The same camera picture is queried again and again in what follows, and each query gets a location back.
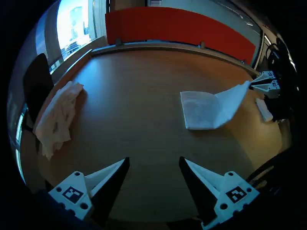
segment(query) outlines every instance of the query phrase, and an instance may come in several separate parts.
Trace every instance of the sky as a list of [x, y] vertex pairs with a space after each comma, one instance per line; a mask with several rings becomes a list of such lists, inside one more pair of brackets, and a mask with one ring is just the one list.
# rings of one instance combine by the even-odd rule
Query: sky
[[88, 0], [61, 0], [56, 25], [61, 49], [70, 43], [71, 21], [69, 13], [75, 7], [82, 7], [83, 21], [85, 27], [88, 26]]

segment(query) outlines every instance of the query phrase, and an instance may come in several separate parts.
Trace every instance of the office chair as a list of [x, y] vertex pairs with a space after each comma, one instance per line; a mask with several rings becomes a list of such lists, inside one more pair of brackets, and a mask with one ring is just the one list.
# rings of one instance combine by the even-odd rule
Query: office chair
[[[53, 86], [47, 58], [44, 53], [41, 53], [29, 65], [23, 77], [23, 92], [28, 107], [24, 121], [26, 121], [28, 113], [33, 124], [35, 123], [38, 113]], [[33, 128], [30, 128], [26, 122], [23, 122], [22, 129], [33, 133]], [[40, 141], [36, 138], [35, 142], [38, 152]]]

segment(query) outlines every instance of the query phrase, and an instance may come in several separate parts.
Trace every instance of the wooden table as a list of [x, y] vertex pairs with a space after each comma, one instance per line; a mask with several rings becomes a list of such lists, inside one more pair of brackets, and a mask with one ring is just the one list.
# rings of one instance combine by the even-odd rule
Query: wooden table
[[181, 91], [218, 93], [251, 77], [210, 57], [175, 51], [129, 51], [93, 57], [76, 73], [84, 84], [71, 126], [72, 140], [51, 161], [40, 157], [42, 174], [61, 182], [73, 171], [85, 175], [129, 156], [131, 167], [110, 217], [169, 222], [196, 216], [180, 172], [180, 156], [243, 178], [281, 149], [277, 123], [264, 123], [249, 90], [234, 118], [221, 128], [189, 131]]

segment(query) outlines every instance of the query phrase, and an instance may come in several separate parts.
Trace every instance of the white towel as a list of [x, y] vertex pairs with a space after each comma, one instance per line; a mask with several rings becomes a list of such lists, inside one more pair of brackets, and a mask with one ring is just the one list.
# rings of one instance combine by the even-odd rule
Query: white towel
[[35, 133], [48, 160], [64, 141], [70, 140], [69, 126], [75, 115], [76, 97], [82, 89], [83, 85], [69, 81], [56, 92], [37, 125]]
[[268, 122], [273, 119], [273, 115], [270, 113], [270, 111], [267, 109], [266, 103], [264, 100], [261, 100], [259, 98], [256, 98], [256, 105], [262, 115], [262, 118], [265, 122]]
[[243, 101], [249, 81], [218, 94], [181, 92], [185, 127], [191, 130], [216, 129], [230, 121]]

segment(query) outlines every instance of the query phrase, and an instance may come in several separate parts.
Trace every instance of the red panel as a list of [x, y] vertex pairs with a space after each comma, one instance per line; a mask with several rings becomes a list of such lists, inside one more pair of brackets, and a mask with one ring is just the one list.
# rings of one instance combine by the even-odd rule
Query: red panel
[[205, 46], [251, 63], [255, 46], [225, 24], [207, 16], [168, 7], [136, 7], [106, 14], [107, 39], [115, 44], [141, 40], [177, 41]]

